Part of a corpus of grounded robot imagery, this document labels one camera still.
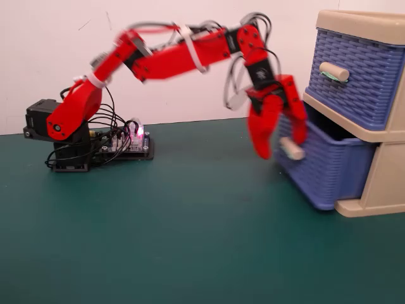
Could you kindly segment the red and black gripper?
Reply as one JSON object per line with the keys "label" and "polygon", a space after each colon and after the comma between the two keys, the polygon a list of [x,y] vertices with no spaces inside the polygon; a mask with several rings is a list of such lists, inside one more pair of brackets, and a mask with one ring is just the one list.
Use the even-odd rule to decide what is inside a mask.
{"label": "red and black gripper", "polygon": [[268,58],[246,58],[245,67],[252,82],[247,90],[251,102],[247,126],[257,155],[265,160],[271,157],[270,137],[281,111],[290,120],[292,140],[302,144],[307,138],[308,116],[293,76],[280,74],[277,80]]}

